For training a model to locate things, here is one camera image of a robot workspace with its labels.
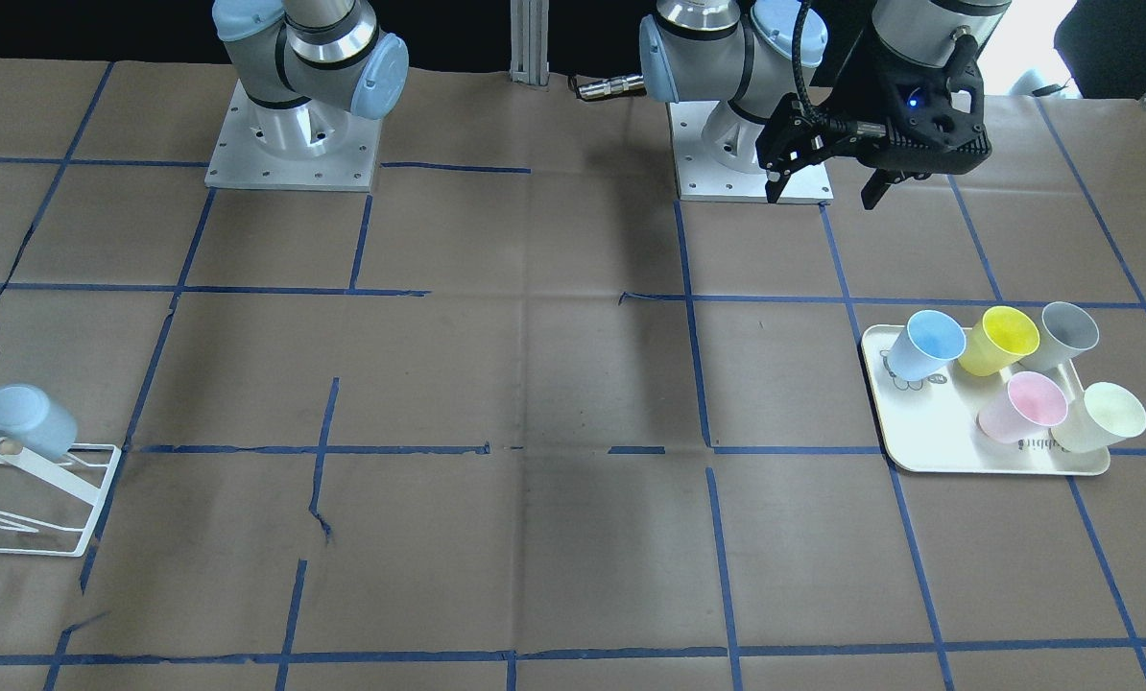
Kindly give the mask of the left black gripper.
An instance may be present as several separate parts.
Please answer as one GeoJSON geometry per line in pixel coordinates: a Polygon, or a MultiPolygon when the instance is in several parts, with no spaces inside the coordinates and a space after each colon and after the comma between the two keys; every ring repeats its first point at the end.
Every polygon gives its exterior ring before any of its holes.
{"type": "MultiPolygon", "coordinates": [[[[827,99],[840,121],[879,124],[884,134],[863,138],[851,149],[871,168],[863,184],[864,210],[876,210],[905,174],[963,175],[991,154],[984,123],[984,80],[978,70],[978,40],[949,40],[945,65],[916,64],[868,28],[855,40],[827,99]]],[[[796,172],[830,157],[835,132],[807,99],[788,93],[766,123],[754,154],[766,172],[766,202],[776,204],[796,172]]]]}

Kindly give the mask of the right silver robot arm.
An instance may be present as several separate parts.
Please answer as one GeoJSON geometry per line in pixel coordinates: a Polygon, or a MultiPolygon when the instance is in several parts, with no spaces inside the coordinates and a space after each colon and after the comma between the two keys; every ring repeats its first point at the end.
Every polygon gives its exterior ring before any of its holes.
{"type": "Polygon", "coordinates": [[[217,1],[231,66],[0,58],[0,295],[235,292],[238,264],[353,250],[408,74],[367,1],[217,1]]]}

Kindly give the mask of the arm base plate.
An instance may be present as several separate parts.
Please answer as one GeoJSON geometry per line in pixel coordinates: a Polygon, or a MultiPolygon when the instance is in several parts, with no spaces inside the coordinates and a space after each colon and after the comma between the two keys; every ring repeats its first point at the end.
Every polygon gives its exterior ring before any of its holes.
{"type": "Polygon", "coordinates": [[[766,171],[754,144],[762,127],[727,102],[668,105],[680,201],[766,203],[766,171]]]}
{"type": "Polygon", "coordinates": [[[370,193],[383,123],[306,102],[260,107],[237,83],[205,184],[240,191],[370,193]]]}

